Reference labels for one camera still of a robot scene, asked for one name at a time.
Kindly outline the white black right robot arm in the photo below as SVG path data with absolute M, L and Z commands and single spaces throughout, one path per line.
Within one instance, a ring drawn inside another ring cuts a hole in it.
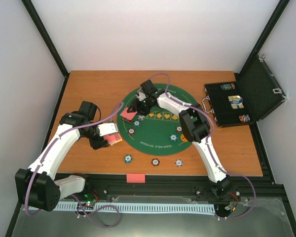
M 166 109 L 177 115 L 186 140 L 191 142 L 200 154 L 212 183 L 212 196 L 220 200 L 231 189 L 231 181 L 227 171 L 221 164 L 212 143 L 211 133 L 215 126 L 199 104 L 184 102 L 168 92 L 168 89 L 157 89 L 151 80 L 140 85 L 136 98 L 131 102 L 128 112 L 137 112 L 146 116 L 154 106 Z

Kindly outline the red backed card deck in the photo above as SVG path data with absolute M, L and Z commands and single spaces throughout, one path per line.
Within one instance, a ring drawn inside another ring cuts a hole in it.
M 113 134 L 113 135 L 105 135 L 104 139 L 110 144 L 111 142 L 115 140 L 121 139 L 119 134 Z

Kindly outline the orange big blind button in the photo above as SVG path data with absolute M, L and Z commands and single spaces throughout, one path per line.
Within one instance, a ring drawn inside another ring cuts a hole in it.
M 185 136 L 183 134 L 180 136 L 180 138 L 183 142 L 188 142 L 188 140 L 185 138 Z

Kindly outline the red card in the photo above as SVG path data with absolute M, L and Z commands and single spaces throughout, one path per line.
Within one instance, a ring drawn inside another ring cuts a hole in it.
M 126 182 L 127 183 L 145 183 L 146 175 L 138 174 L 138 173 L 128 173 L 126 174 Z

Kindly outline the green blue 50 chip stack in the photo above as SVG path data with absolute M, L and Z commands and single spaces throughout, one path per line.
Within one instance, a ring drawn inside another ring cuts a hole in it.
M 133 160 L 132 155 L 127 154 L 127 155 L 124 156 L 124 162 L 125 162 L 126 164 L 131 163 L 132 160 Z

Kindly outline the red card seat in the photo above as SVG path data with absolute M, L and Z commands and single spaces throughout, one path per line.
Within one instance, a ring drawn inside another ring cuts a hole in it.
M 122 117 L 122 119 L 125 118 L 125 119 L 133 120 L 137 112 L 127 112 L 127 111 L 128 111 L 128 107 L 125 107 L 125 109 L 120 113 L 120 116 Z

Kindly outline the blue white chip stack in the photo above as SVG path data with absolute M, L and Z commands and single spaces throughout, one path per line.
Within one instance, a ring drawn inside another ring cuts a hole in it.
M 183 161 L 181 159 L 177 159 L 177 160 L 175 160 L 175 165 L 177 167 L 181 167 L 183 165 Z

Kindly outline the brown 100 chip stack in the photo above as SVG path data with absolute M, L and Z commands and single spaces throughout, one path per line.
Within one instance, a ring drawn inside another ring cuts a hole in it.
M 159 166 L 160 165 L 160 160 L 157 159 L 157 158 L 154 158 L 152 161 L 151 161 L 151 164 L 153 166 Z

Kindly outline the triangular all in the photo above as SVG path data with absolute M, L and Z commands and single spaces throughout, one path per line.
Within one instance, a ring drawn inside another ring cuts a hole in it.
M 132 120 L 131 120 L 131 119 L 123 118 L 122 120 L 123 120 L 124 122 L 129 123 L 129 124 L 132 124 Z

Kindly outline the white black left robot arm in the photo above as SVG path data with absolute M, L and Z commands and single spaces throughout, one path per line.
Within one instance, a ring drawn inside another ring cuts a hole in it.
M 29 207 L 52 211 L 60 200 L 72 194 L 83 199 L 92 195 L 93 187 L 86 182 L 85 175 L 70 175 L 61 180 L 56 180 L 55 176 L 68 151 L 80 138 L 87 138 L 90 146 L 97 150 L 108 147 L 104 136 L 118 131 L 112 121 L 94 122 L 96 110 L 95 104 L 83 101 L 79 110 L 64 114 L 40 156 L 27 169 L 16 172 L 17 195 L 26 214 L 30 214 Z

